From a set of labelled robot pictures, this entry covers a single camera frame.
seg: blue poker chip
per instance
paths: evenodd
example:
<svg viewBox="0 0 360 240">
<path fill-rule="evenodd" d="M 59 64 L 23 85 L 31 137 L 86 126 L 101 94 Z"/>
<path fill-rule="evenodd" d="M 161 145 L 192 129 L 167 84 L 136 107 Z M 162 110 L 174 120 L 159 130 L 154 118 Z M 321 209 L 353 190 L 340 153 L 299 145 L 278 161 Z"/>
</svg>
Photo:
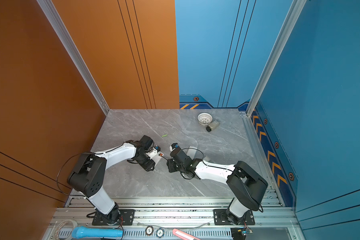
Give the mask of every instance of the blue poker chip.
<svg viewBox="0 0 360 240">
<path fill-rule="evenodd" d="M 157 231 L 156 231 L 156 236 L 158 238 L 162 238 L 164 236 L 164 230 L 162 228 L 159 228 Z"/>
</svg>

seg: hexagon symbol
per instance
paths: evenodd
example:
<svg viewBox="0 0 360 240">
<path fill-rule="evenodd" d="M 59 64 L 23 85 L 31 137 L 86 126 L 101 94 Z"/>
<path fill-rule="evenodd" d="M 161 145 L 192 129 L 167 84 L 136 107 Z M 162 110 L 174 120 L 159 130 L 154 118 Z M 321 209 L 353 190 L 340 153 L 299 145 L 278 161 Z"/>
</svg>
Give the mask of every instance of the hexagon symbol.
<svg viewBox="0 0 360 240">
<path fill-rule="evenodd" d="M 292 172 L 290 172 L 290 173 L 288 174 L 288 177 L 289 177 L 289 180 L 291 180 L 291 181 L 295 180 L 295 176 L 293 175 Z"/>
</svg>

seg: blue wall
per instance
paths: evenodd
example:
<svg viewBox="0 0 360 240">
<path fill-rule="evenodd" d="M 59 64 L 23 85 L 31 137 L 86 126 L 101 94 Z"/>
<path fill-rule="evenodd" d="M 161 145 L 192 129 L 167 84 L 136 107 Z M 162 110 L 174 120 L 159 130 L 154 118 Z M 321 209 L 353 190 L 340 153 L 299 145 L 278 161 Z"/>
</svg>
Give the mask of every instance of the blue wall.
<svg viewBox="0 0 360 240">
<path fill-rule="evenodd" d="M 360 219 L 360 191 L 342 196 L 360 189 L 360 1 L 306 2 L 260 104 L 296 171 L 307 239 L 360 239 L 360 220 L 341 223 Z"/>
<path fill-rule="evenodd" d="M 250 99 L 291 3 L 176 0 L 179 93 L 201 95 L 213 107 L 237 107 Z"/>
</svg>

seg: robotic arm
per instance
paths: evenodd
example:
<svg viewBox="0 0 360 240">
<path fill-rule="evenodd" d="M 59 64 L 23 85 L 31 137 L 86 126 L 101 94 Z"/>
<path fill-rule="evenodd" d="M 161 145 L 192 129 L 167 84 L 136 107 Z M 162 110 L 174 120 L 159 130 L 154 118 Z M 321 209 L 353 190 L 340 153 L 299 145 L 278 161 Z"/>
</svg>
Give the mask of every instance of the robotic arm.
<svg viewBox="0 0 360 240">
<path fill-rule="evenodd" d="M 230 223 L 239 225 L 245 212 L 249 209 L 259 210 L 268 183 L 248 164 L 238 161 L 235 165 L 221 165 L 192 159 L 177 143 L 172 144 L 170 149 L 172 159 L 167 160 L 169 172 L 180 171 L 187 179 L 211 179 L 230 187 L 235 195 L 226 210 L 226 218 Z"/>
<path fill-rule="evenodd" d="M 147 172 L 155 169 L 155 164 L 163 155 L 160 147 L 153 146 L 153 140 L 144 135 L 140 141 L 129 140 L 119 147 L 106 151 L 83 153 L 74 166 L 67 182 L 81 192 L 96 210 L 113 225 L 119 219 L 119 206 L 103 188 L 105 171 L 123 160 L 139 164 Z"/>
</svg>

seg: black line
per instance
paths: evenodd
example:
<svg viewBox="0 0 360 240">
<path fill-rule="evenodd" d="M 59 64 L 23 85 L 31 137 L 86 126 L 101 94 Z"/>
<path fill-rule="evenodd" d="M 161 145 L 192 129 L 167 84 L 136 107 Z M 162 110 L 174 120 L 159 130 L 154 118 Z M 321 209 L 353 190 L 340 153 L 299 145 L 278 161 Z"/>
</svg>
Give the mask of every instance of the black line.
<svg viewBox="0 0 360 240">
<path fill-rule="evenodd" d="M 140 53 L 139 53 L 139 47 L 137 46 L 137 41 L 136 41 L 136 37 L 135 37 L 135 31 L 133 30 L 131 16 L 129 15 L 129 9 L 128 9 L 127 0 L 125 0 L 125 5 L 127 6 L 127 12 L 128 12 L 128 16 L 129 16 L 129 21 L 130 21 L 130 23 L 131 23 L 132 33 L 133 33 L 133 37 L 134 37 L 134 39 L 135 39 L 136 50 L 137 50 L 137 55 L 139 56 L 139 60 L 140 60 L 141 71 L 143 72 L 143 77 L 144 77 L 144 82 L 145 82 L 145 88 L 147 89 L 149 104 L 151 105 L 151 109 L 153 109 L 152 103 L 151 103 L 151 98 L 150 98 L 150 96 L 149 96 L 149 91 L 148 91 L 148 86 L 147 86 L 147 80 L 145 79 L 143 64 L 141 63 L 141 58 L 140 58 Z"/>
<path fill-rule="evenodd" d="M 311 228 L 302 229 L 302 230 L 305 231 L 305 230 L 309 230 L 309 229 L 315 229 L 315 228 L 320 228 L 320 227 L 328 227 L 328 226 L 332 226 L 332 225 L 337 225 L 337 224 L 342 224 L 342 223 L 348 223 L 348 222 L 356 222 L 356 221 L 360 221 L 360 218 L 359 218 L 359 219 L 355 219 L 355 220 L 345 221 L 345 222 L 332 223 L 332 224 L 323 225 L 323 226 L 318 226 L 318 227 L 311 227 Z"/>
<path fill-rule="evenodd" d="M 304 210 L 310 209 L 310 208 L 312 208 L 312 207 L 316 207 L 316 206 L 318 206 L 318 205 L 320 205 L 320 204 L 323 204 L 323 203 L 326 203 L 326 202 L 329 202 L 329 201 L 332 201 L 332 200 L 335 200 L 335 199 L 338 199 L 338 198 L 344 197 L 344 196 L 349 195 L 349 194 L 353 194 L 353 193 L 358 192 L 358 191 L 360 191 L 360 189 L 355 190 L 355 191 L 353 191 L 353 192 L 349 192 L 349 193 L 347 193 L 347 194 L 344 194 L 344 195 L 341 195 L 341 196 L 338 196 L 338 197 L 335 197 L 335 198 L 333 198 L 333 199 L 329 199 L 329 200 L 327 200 L 327 201 L 324 201 L 324 202 L 322 202 L 322 203 L 319 203 L 319 204 L 316 204 L 316 205 L 313 205 L 313 206 L 307 207 L 307 208 L 305 208 L 305 209 L 298 210 L 297 212 L 301 212 L 301 211 L 304 211 Z"/>
<path fill-rule="evenodd" d="M 229 72 L 229 77 L 228 77 L 227 87 L 225 88 L 225 94 L 224 94 L 223 103 L 221 104 L 221 107 L 223 107 L 223 105 L 224 105 L 225 95 L 227 94 L 227 89 L 228 89 L 229 79 L 231 78 L 232 67 L 233 67 L 233 64 L 234 64 L 234 62 L 235 62 L 235 57 L 236 57 L 237 47 L 239 46 L 239 41 L 240 41 L 241 31 L 243 30 L 243 25 L 244 25 L 245 15 L 247 14 L 247 9 L 248 9 L 248 3 L 249 3 L 249 2 L 250 2 L 250 1 L 248 0 L 248 2 L 247 2 L 247 7 L 245 8 L 244 18 L 243 18 L 243 22 L 241 23 L 241 29 L 240 29 L 240 33 L 239 33 L 239 39 L 237 40 L 236 49 L 235 49 L 235 54 L 233 55 L 233 61 L 232 61 L 232 65 L 231 65 L 231 71 Z"/>
<path fill-rule="evenodd" d="M 231 91 L 232 91 L 232 87 L 233 87 L 233 82 L 235 81 L 237 68 L 239 67 L 239 62 L 240 62 L 241 54 L 242 54 L 242 52 L 243 52 L 245 39 L 247 38 L 248 29 L 250 28 L 251 19 L 252 19 L 252 14 L 253 14 L 253 10 L 254 10 L 254 6 L 255 6 L 255 5 L 256 5 L 256 0 L 254 1 L 254 5 L 253 5 L 253 9 L 252 9 L 251 17 L 250 17 L 250 22 L 248 23 L 247 32 L 245 33 L 243 46 L 241 47 L 241 52 L 240 52 L 239 60 L 237 61 L 237 66 L 236 66 L 236 70 L 235 70 L 235 75 L 233 76 L 231 89 L 230 89 L 230 91 L 229 91 L 229 95 L 228 95 L 228 99 L 227 99 L 227 103 L 226 103 L 225 107 L 227 107 L 227 106 L 228 106 L 229 97 L 231 96 Z"/>
<path fill-rule="evenodd" d="M 223 90 L 224 78 L 225 78 L 225 72 L 227 71 L 227 66 L 228 66 L 229 55 L 230 55 L 230 53 L 231 53 L 231 47 L 232 47 L 232 42 L 233 42 L 233 36 L 235 35 L 235 29 L 236 29 L 237 18 L 239 17 L 240 5 L 241 5 L 241 0 L 240 0 L 240 4 L 239 4 L 239 10 L 237 10 L 237 16 L 236 16 L 235 27 L 233 28 L 233 34 L 232 34 L 232 40 L 231 40 L 231 46 L 229 47 L 228 58 L 227 58 L 227 64 L 225 65 L 225 71 L 224 71 L 224 76 L 223 76 L 223 82 L 221 83 L 220 96 L 219 96 L 219 101 L 217 102 L 217 107 L 219 107 L 220 97 L 221 97 L 221 91 Z"/>
<path fill-rule="evenodd" d="M 1 180 L 4 180 L 4 181 L 7 181 L 7 182 L 10 182 L 10 183 L 13 183 L 14 185 L 18 185 L 18 186 L 20 186 L 20 187 L 24 187 L 24 186 L 22 186 L 22 185 L 19 185 L 19 184 L 17 184 L 17 183 L 11 182 L 10 180 L 6 180 L 6 179 L 4 179 L 4 178 L 1 178 L 1 177 L 0 177 L 0 179 L 1 179 Z M 43 194 L 43 193 L 41 193 L 41 192 L 35 191 L 35 190 L 33 190 L 33 189 L 30 189 L 30 188 L 27 188 L 27 187 L 24 187 L 24 188 L 25 188 L 25 189 L 28 189 L 28 190 L 31 190 L 31 191 L 33 191 L 33 192 L 37 192 L 37 193 L 39 193 L 39 194 L 41 194 L 41 195 L 44 195 L 44 196 L 46 196 L 46 197 L 50 197 L 50 198 L 52 198 L 52 199 L 55 199 L 54 197 L 48 196 L 48 195 Z"/>
<path fill-rule="evenodd" d="M 7 156 L 7 157 L 9 157 L 10 159 L 12 159 L 12 160 L 14 160 L 15 162 L 18 162 L 19 164 L 21 164 L 21 165 L 24 165 L 24 166 L 26 166 L 27 168 L 30 168 L 30 169 L 32 169 L 32 170 L 34 170 L 35 172 L 37 172 L 37 173 L 39 173 L 39 174 L 41 174 L 41 175 L 43 175 L 43 176 L 45 176 L 45 177 L 47 177 L 47 178 L 49 178 L 49 179 L 51 179 L 51 180 L 53 180 L 54 182 L 56 181 L 55 179 L 52 179 L 52 178 L 50 178 L 50 177 L 48 177 L 47 175 L 45 175 L 45 174 L 42 174 L 41 172 L 39 172 L 39 171 L 37 171 L 37 170 L 35 170 L 35 169 L 33 169 L 32 167 L 29 167 L 29 166 L 27 166 L 27 165 L 25 165 L 24 163 L 22 163 L 22 162 L 20 162 L 20 161 L 17 161 L 16 159 L 14 159 L 13 157 L 10 157 L 10 156 L 8 156 L 7 154 L 5 154 L 5 153 L 3 153 L 3 152 L 0 152 L 1 154 L 3 154 L 4 156 Z"/>
<path fill-rule="evenodd" d="M 135 56 L 133 55 L 133 51 L 132 51 L 132 46 L 131 46 L 131 42 L 129 41 L 129 36 L 128 36 L 128 32 L 127 32 L 127 27 L 125 26 L 125 22 L 124 22 L 124 17 L 123 17 L 123 13 L 121 12 L 121 7 L 120 7 L 120 3 L 119 3 L 119 0 L 117 0 L 117 4 L 119 5 L 119 9 L 120 9 L 120 14 L 121 14 L 121 18 L 123 19 L 123 23 L 124 23 L 124 28 L 125 28 L 125 33 L 127 34 L 127 38 L 128 38 L 128 42 L 129 42 L 129 47 L 131 48 L 131 53 L 132 53 L 133 61 L 135 62 L 135 68 L 136 68 L 136 72 L 137 72 L 137 77 L 139 78 L 139 82 L 140 82 L 140 87 L 141 87 L 141 91 L 143 92 L 143 97 L 144 97 L 145 107 L 146 107 L 146 108 L 148 108 L 148 105 L 147 105 L 147 101 L 145 100 L 145 95 L 144 95 L 144 91 L 143 91 L 143 85 L 141 84 L 141 80 L 140 80 L 140 75 L 139 75 L 139 71 L 137 70 L 137 65 L 136 65 L 136 61 L 135 61 Z"/>
<path fill-rule="evenodd" d="M 143 47 L 143 53 L 144 53 L 144 58 L 145 58 L 145 65 L 147 66 L 147 72 L 148 72 L 149 84 L 151 85 L 152 97 L 153 97 L 153 99 L 154 99 L 154 105 L 155 105 L 155 109 L 156 109 L 156 102 L 155 102 L 154 89 L 152 88 L 151 77 L 149 76 L 149 69 L 148 69 L 147 57 L 145 56 L 144 45 L 143 45 L 143 39 L 141 38 L 141 32 L 140 32 L 140 27 L 139 27 L 139 21 L 137 20 L 137 13 L 136 13 L 136 8 L 135 8 L 135 2 L 132 0 L 132 3 L 133 3 L 133 8 L 135 9 L 135 16 L 136 16 L 137 27 L 138 27 L 138 29 L 139 29 L 140 40 L 141 40 L 141 46 Z"/>
<path fill-rule="evenodd" d="M 342 211 L 342 210 L 347 210 L 347 209 L 351 209 L 351 208 L 354 208 L 354 207 L 360 207 L 360 204 L 359 204 L 359 205 L 352 206 L 352 207 L 347 207 L 347 208 L 345 208 L 345 209 L 340 209 L 340 210 L 336 210 L 336 211 L 333 211 L 333 212 L 329 212 L 329 213 L 326 213 L 326 214 L 321 214 L 321 215 L 318 215 L 318 216 L 315 216 L 315 217 L 321 217 L 321 216 L 324 216 L 324 215 L 327 215 L 327 214 L 333 214 L 333 213 L 335 213 L 335 212 L 340 212 L 340 211 Z M 299 222 L 305 221 L 305 220 L 308 220 L 308 219 L 312 219 L 312 218 L 315 218 L 315 217 L 310 217 L 310 218 L 307 218 L 307 219 L 299 220 Z"/>
<path fill-rule="evenodd" d="M 39 181 L 37 181 L 37 180 L 34 180 L 34 179 L 30 178 L 29 176 L 26 176 L 26 175 L 24 175 L 24 174 L 21 174 L 21 173 L 15 171 L 15 170 L 10 169 L 9 167 L 6 167 L 6 166 L 1 165 L 1 164 L 0 164 L 0 166 L 5 167 L 6 169 L 11 170 L 12 172 L 15 172 L 15 173 L 17 173 L 17 174 L 20 174 L 20 175 L 22 175 L 22 176 L 24 176 L 24 177 L 26 177 L 26 178 L 29 178 L 30 180 L 33 180 L 33 181 L 35 181 L 35 182 L 38 182 L 39 184 L 42 184 L 42 185 L 44 185 L 44 186 L 46 186 L 46 187 L 49 187 L 50 189 L 53 189 L 53 190 L 55 190 L 55 191 L 57 191 L 57 192 L 60 192 L 59 190 L 54 189 L 53 187 L 50 187 L 50 186 L 48 186 L 48 185 L 46 185 L 46 184 L 43 184 L 42 182 L 39 182 Z"/>
</svg>

